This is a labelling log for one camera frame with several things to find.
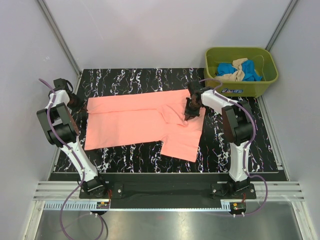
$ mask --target pink shirt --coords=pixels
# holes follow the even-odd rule
[[[205,116],[185,121],[189,91],[92,97],[85,150],[162,141],[161,154],[195,162]]]

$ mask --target metal floor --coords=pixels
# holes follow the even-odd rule
[[[259,205],[248,202],[247,212]],[[85,211],[65,211],[63,224],[75,240],[93,240],[101,222]],[[225,214],[228,217],[216,216]],[[108,240],[302,240],[289,202],[267,202],[257,214],[233,218],[228,213],[110,211],[103,215]],[[59,211],[44,210],[36,240],[67,239],[59,224]],[[101,240],[106,239],[106,230]]]

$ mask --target white wall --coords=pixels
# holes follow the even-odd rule
[[[320,1],[299,1],[271,53],[279,79],[264,98],[290,177],[320,236]]]
[[[80,68],[197,68],[265,48],[290,0],[45,0]]]
[[[36,112],[48,103],[38,81],[76,75],[35,0],[0,0],[0,233],[21,239],[32,197],[54,153]]]

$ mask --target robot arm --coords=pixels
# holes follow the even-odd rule
[[[188,84],[190,98],[187,98],[185,107],[185,120],[199,116],[201,107],[207,106],[222,115],[224,136],[230,143],[231,164],[229,170],[230,181],[228,191],[237,192],[246,189],[250,185],[250,179],[244,171],[243,157],[245,153],[245,170],[248,169],[249,151],[245,151],[253,134],[253,127],[246,114],[233,104],[231,100],[212,88],[202,87],[199,81]],[[237,102],[252,115],[247,101]]]
[[[79,141],[79,130],[71,116],[68,108],[78,108],[83,105],[83,102],[71,92],[68,87],[68,81],[65,79],[56,79],[53,81],[55,86],[55,100],[53,102],[54,93],[49,93],[49,104],[42,110],[39,110],[36,115],[42,126],[44,134],[50,144],[60,148],[71,160],[80,177],[83,177],[84,182],[81,186],[83,192],[87,195],[102,197],[107,193],[107,185],[103,178],[98,173],[96,167],[90,162],[85,151],[81,147]],[[49,105],[53,103],[50,109],[50,119],[56,134],[69,146],[63,145],[54,135],[47,118],[47,110]]]

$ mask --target metal frame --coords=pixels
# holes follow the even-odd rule
[[[51,160],[51,167],[46,177],[47,181],[49,180],[51,173],[56,170],[56,164],[60,155],[60,151],[60,148],[56,146]]]
[[[299,0],[291,0],[290,3],[288,4],[286,10],[284,11],[278,25],[276,26],[268,44],[266,45],[265,49],[270,52],[272,47],[274,46],[279,34],[281,33],[282,29],[284,28],[285,24],[287,23],[290,15],[292,14],[293,10],[297,6],[297,3]]]
[[[44,206],[44,201],[34,202],[29,224],[27,225],[23,235],[23,240],[35,240]]]
[[[52,32],[55,35],[58,43],[60,44],[63,52],[65,53],[67,59],[69,60],[75,74],[77,76],[79,76],[81,74],[82,70],[79,68],[75,58],[73,57],[64,37],[62,36],[62,34],[58,28],[58,25],[56,24],[52,14],[46,4],[46,2],[44,0],[36,0],[36,1],[39,4],[40,9],[42,10],[50,28],[52,29]]]
[[[45,201],[44,210],[55,210],[60,211],[65,201]],[[98,201],[68,201],[65,204],[64,211],[95,211],[95,212],[105,212],[106,209],[98,207]]]
[[[256,199],[247,199],[248,202],[260,202],[266,195],[265,184],[261,181],[252,182],[256,190]],[[78,184],[74,181],[40,181],[35,191],[34,201],[63,201]],[[268,181],[268,199],[270,202],[303,202],[304,196],[297,181]],[[88,201],[79,198],[78,189],[70,198],[70,201]],[[107,202],[108,199],[93,199],[93,201]],[[223,202],[232,202],[234,199],[225,199]]]
[[[61,204],[61,202],[66,198],[70,192],[77,187],[77,183],[75,182],[65,182],[65,181],[41,181],[38,184],[37,190],[34,195],[34,207],[33,212],[30,217],[29,225],[26,229],[24,240],[34,240],[37,229],[40,223],[41,215],[45,206],[47,208],[52,208],[51,205],[45,205],[45,203],[57,203]],[[303,193],[301,191],[300,185],[298,182],[294,181],[272,181],[267,182],[268,186],[268,202],[291,202],[293,211],[298,223],[298,227],[300,229],[303,240],[317,240],[317,235],[314,229],[314,226],[311,222],[310,216],[307,211],[306,203],[304,200]],[[254,182],[254,187],[256,190],[257,199],[249,200],[248,202],[260,202],[263,201],[266,190],[263,182]],[[73,206],[73,209],[69,209],[70,211],[74,210],[88,210],[87,204],[95,204],[97,202],[107,202],[108,199],[80,199],[79,198],[80,190],[76,191],[75,194],[70,198],[70,203],[76,204]],[[175,209],[175,208],[167,208],[167,209],[110,209],[109,211],[166,211],[166,212],[227,212],[228,206],[230,202],[236,202],[234,199],[225,199],[221,201],[221,208],[217,209],[205,209],[205,208],[184,208],[184,209]]]
[[[79,75],[78,78],[77,78],[76,84],[75,84],[75,86],[74,86],[74,88],[73,88],[74,94],[77,94],[77,92],[78,92],[78,89],[79,89],[79,86],[80,86],[80,82],[81,82],[81,78],[82,78],[82,74],[83,74],[83,73],[84,73],[84,71],[82,70],[81,73],[80,73],[80,75]]]

